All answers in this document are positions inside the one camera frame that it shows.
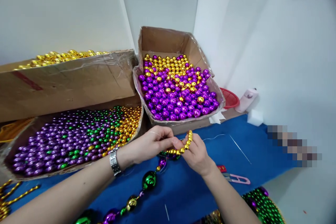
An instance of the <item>human hand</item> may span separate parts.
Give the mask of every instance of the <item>human hand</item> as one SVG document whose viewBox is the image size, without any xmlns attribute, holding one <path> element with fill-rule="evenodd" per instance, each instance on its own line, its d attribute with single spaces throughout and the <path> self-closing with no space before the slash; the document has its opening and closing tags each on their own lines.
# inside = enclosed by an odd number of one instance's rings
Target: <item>human hand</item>
<svg viewBox="0 0 336 224">
<path fill-rule="evenodd" d="M 139 164 L 171 147 L 173 138 L 176 137 L 171 128 L 154 126 L 138 139 L 120 148 L 117 152 L 117 160 L 119 162 L 120 159 L 127 159 L 126 163 L 129 165 Z"/>
<path fill-rule="evenodd" d="M 173 138 L 172 143 L 176 149 L 181 149 L 184 148 L 187 140 L 188 134 L 183 140 L 183 143 L 177 138 Z M 202 177 L 207 176 L 212 171 L 213 167 L 216 166 L 215 162 L 209 157 L 205 144 L 198 134 L 193 133 L 189 149 L 185 150 L 182 157 L 190 168 Z"/>
</svg>

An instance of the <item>table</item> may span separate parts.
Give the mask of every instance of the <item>table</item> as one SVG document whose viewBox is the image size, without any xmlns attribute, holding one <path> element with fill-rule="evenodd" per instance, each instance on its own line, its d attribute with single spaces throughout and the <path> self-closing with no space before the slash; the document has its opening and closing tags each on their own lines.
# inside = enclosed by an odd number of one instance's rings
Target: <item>table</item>
<svg viewBox="0 0 336 224">
<path fill-rule="evenodd" d="M 282 147 L 274 146 L 274 141 L 267 138 L 267 126 L 248 124 L 247 115 L 194 132 L 205 139 L 208 154 L 216 164 L 225 165 L 228 173 L 247 177 L 251 181 L 250 185 L 232 183 L 240 195 L 263 185 L 296 164 L 291 154 L 283 153 Z M 143 175 L 154 170 L 158 161 L 159 158 L 155 157 L 126 170 L 125 175 L 107 187 L 90 208 L 100 211 L 102 218 L 110 208 L 124 207 L 132 194 L 139 194 Z M 14 203 L 12 210 L 15 211 L 68 176 L 64 174 L 24 182 L 9 200 L 37 184 L 42 186 Z M 158 175 L 154 190 L 147 192 L 136 209 L 118 223 L 190 224 L 216 208 L 215 200 L 202 178 L 180 158 L 168 161 L 166 169 Z"/>
</svg>

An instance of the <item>open cardboard box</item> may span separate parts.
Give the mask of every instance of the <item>open cardboard box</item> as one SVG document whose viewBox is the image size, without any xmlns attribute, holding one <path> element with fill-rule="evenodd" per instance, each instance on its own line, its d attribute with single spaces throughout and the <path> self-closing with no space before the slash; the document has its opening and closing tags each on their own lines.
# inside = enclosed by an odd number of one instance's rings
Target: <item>open cardboard box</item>
<svg viewBox="0 0 336 224">
<path fill-rule="evenodd" d="M 139 66 L 143 70 L 143 58 L 149 55 L 161 57 L 177 57 L 185 54 L 194 65 L 202 70 L 208 69 L 209 74 L 214 77 L 206 56 L 191 33 L 163 28 L 142 26 L 139 40 Z"/>
<path fill-rule="evenodd" d="M 0 66 L 0 122 L 77 109 L 135 95 L 134 50 L 12 71 Z"/>
<path fill-rule="evenodd" d="M 223 93 L 212 77 L 207 80 L 206 84 L 209 86 L 209 90 L 211 92 L 214 91 L 217 93 L 219 107 L 209 115 L 203 115 L 199 118 L 188 118 L 181 121 L 155 120 L 143 98 L 144 94 L 141 90 L 141 84 L 138 80 L 138 76 L 143 74 L 143 58 L 146 54 L 149 54 L 150 57 L 152 57 L 153 55 L 161 57 L 177 57 L 181 54 L 186 54 L 189 62 L 192 63 L 194 67 L 199 66 L 202 70 L 208 69 L 211 76 L 213 76 L 207 59 L 193 35 L 191 33 L 176 30 L 142 27 L 138 43 L 140 63 L 139 66 L 136 66 L 133 69 L 133 80 L 135 89 L 140 95 L 142 104 L 146 110 L 146 113 L 148 114 L 151 125 L 170 127 L 173 130 L 174 135 L 187 132 L 188 130 L 194 130 L 197 128 L 208 126 L 209 117 L 218 113 L 225 106 L 225 98 L 223 96 Z"/>
<path fill-rule="evenodd" d="M 138 95 L 113 100 L 107 103 L 98 104 L 94 106 L 85 107 L 83 109 L 89 109 L 89 110 L 99 110 L 99 109 L 112 109 L 116 105 L 121 105 L 125 107 L 137 107 L 141 106 L 141 100 Z M 55 171 L 52 173 L 43 174 L 36 177 L 24 177 L 22 175 L 16 174 L 12 172 L 12 162 L 17 149 L 20 146 L 25 146 L 28 144 L 28 138 L 30 136 L 33 136 L 36 131 L 39 131 L 40 128 L 48 122 L 51 122 L 53 117 L 57 116 L 58 113 L 55 114 L 49 114 L 49 115 L 43 115 L 40 117 L 36 117 L 9 145 L 8 147 L 3 151 L 3 153 L 0 156 L 0 167 L 2 171 L 10 178 L 16 181 L 28 181 L 28 180 L 34 180 L 34 179 L 41 179 L 45 177 L 51 177 L 57 174 L 65 174 L 65 173 L 71 173 L 75 172 L 77 170 L 80 170 L 88 165 L 90 165 L 93 161 L 81 164 L 81 165 L 73 165 L 69 166 L 63 170 Z M 134 140 L 135 138 L 141 136 L 146 132 L 146 122 L 143 122 L 144 117 L 144 109 L 142 107 L 141 109 L 141 117 L 139 120 L 138 127 L 135 132 L 135 136 L 130 140 Z"/>
</svg>

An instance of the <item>metal watch band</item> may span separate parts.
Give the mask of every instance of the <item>metal watch band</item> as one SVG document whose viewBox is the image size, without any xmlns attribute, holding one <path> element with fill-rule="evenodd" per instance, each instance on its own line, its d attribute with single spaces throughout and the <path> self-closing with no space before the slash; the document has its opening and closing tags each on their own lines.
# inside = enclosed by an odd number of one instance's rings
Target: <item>metal watch band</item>
<svg viewBox="0 0 336 224">
<path fill-rule="evenodd" d="M 114 172 L 114 176 L 117 176 L 119 173 L 121 173 L 120 166 L 117 161 L 117 150 L 118 148 L 114 148 L 110 153 L 110 165 L 112 171 Z"/>
</svg>

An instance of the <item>red bowl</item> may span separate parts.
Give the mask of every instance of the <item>red bowl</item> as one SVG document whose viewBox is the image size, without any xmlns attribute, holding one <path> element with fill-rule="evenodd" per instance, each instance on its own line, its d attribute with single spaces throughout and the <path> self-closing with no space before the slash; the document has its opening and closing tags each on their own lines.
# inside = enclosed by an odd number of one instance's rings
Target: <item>red bowl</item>
<svg viewBox="0 0 336 224">
<path fill-rule="evenodd" d="M 224 88 L 220 88 L 220 89 L 225 98 L 225 107 L 224 107 L 225 109 L 237 107 L 239 105 L 239 99 L 234 93 Z"/>
</svg>

